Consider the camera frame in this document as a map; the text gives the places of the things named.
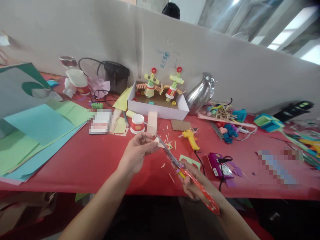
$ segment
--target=scissor handle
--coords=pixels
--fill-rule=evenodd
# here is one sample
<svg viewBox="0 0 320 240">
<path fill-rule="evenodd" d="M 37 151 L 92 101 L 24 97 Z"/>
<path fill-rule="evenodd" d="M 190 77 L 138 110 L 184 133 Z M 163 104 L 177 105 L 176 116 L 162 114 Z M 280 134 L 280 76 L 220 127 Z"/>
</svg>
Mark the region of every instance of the scissor handle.
<svg viewBox="0 0 320 240">
<path fill-rule="evenodd" d="M 180 171 L 185 176 L 189 176 L 191 178 L 193 183 L 200 189 L 200 191 L 203 193 L 203 195 L 209 201 L 210 204 L 207 204 L 204 201 L 202 201 L 207 206 L 207 208 L 209 208 L 210 211 L 213 212 L 214 214 L 219 215 L 220 208 L 219 208 L 218 204 L 214 201 L 213 197 L 208 193 L 208 191 L 204 188 L 204 186 L 201 183 L 199 183 L 199 181 L 187 169 L 180 168 Z"/>
</svg>

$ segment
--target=hand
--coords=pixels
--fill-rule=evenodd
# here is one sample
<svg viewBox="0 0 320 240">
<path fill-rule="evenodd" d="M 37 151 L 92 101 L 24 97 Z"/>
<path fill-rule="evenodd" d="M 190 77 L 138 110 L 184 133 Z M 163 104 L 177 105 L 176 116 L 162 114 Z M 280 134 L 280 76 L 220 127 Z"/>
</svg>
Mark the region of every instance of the hand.
<svg viewBox="0 0 320 240">
<path fill-rule="evenodd" d="M 209 192 L 209 194 L 213 197 L 218 205 L 222 204 L 226 201 L 225 197 L 219 190 L 212 185 L 212 183 L 200 172 L 197 168 L 195 168 L 192 164 L 183 161 L 185 169 L 189 170 L 189 172 L 204 186 L 204 188 Z M 182 187 L 184 192 L 191 199 L 201 199 L 203 202 L 208 203 L 207 198 L 203 195 L 200 189 L 192 182 L 189 176 L 186 176 L 183 179 L 178 174 L 179 179 L 183 183 Z"/>
<path fill-rule="evenodd" d="M 158 143 L 154 143 L 151 137 L 151 134 L 146 132 L 135 135 L 124 150 L 118 169 L 132 174 L 138 173 L 142 168 L 143 158 L 159 149 Z"/>
</svg>

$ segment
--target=pencil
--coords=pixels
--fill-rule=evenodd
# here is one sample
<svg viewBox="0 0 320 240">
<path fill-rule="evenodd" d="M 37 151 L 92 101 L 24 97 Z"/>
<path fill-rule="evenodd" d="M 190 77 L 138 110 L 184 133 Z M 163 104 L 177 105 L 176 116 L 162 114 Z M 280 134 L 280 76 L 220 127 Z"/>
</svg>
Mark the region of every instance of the pencil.
<svg viewBox="0 0 320 240">
<path fill-rule="evenodd" d="M 129 127 L 129 123 L 128 123 L 128 119 L 127 119 L 127 116 L 126 116 L 126 112 L 122 111 L 122 113 L 123 113 L 124 120 L 126 121 L 126 126 Z"/>
</svg>

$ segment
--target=red table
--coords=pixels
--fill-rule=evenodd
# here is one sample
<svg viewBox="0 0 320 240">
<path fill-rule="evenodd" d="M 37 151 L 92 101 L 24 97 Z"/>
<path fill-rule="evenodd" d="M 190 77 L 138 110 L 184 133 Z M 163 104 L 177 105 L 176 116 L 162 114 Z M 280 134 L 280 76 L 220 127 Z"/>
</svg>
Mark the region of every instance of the red table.
<svg viewBox="0 0 320 240">
<path fill-rule="evenodd" d="M 55 91 L 62 92 L 63 84 L 55 87 Z M 83 101 L 73 100 L 83 107 L 90 108 L 86 98 Z M 277 136 L 277 133 L 265 134 L 259 131 L 252 134 L 245 141 L 234 140 L 232 144 L 220 141 L 206 120 L 196 116 L 187 116 L 185 121 L 190 121 L 192 127 L 200 128 L 195 135 L 198 140 L 206 176 L 218 187 L 219 180 L 215 178 L 207 155 L 210 152 L 220 153 L 233 157 L 233 161 L 242 169 L 245 176 L 235 176 L 236 187 L 228 188 L 223 183 L 221 192 L 225 197 L 231 198 L 279 198 L 320 200 L 320 171 L 312 170 L 306 163 L 297 164 L 295 161 L 287 162 L 285 168 L 289 174 L 294 174 L 299 181 L 296 185 L 281 185 L 277 183 L 274 175 L 266 166 L 258 160 L 258 150 L 270 150 L 272 154 L 280 154 L 280 151 L 288 145 L 269 136 Z M 88 124 L 73 136 L 28 182 L 19 186 L 0 183 L 0 190 L 11 191 L 49 191 L 49 192 L 79 192 L 95 193 L 103 182 L 116 170 L 128 141 L 133 137 L 128 132 L 126 137 L 115 135 L 89 135 Z M 188 139 L 178 138 L 180 131 L 173 131 L 171 122 L 166 119 L 158 119 L 158 134 L 162 139 L 172 140 L 172 146 L 176 141 L 176 150 L 171 150 L 179 159 L 185 155 L 197 160 Z M 184 195 L 181 182 L 174 174 L 170 161 L 162 149 L 149 155 L 144 160 L 141 171 L 132 180 L 127 194 L 144 195 Z"/>
</svg>

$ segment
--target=cardboard box under table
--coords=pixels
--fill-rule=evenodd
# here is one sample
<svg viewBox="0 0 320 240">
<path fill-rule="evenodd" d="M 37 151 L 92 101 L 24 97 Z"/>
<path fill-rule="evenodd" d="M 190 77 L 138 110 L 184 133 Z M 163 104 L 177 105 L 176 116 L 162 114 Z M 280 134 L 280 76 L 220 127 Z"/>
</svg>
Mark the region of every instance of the cardboard box under table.
<svg viewBox="0 0 320 240">
<path fill-rule="evenodd" d="M 147 98 L 146 96 L 136 96 L 136 84 L 145 83 L 145 82 L 135 82 L 131 89 L 131 92 L 128 97 L 128 109 L 147 116 L 149 111 L 151 112 L 158 112 L 158 118 L 164 119 L 176 119 L 176 120 L 184 120 L 189 112 L 189 108 L 187 102 L 183 96 L 183 94 L 179 95 L 176 93 L 174 99 L 171 102 L 166 101 L 166 91 L 167 89 L 163 90 L 162 94 L 160 95 L 158 91 L 154 91 L 154 96 L 151 98 Z"/>
</svg>

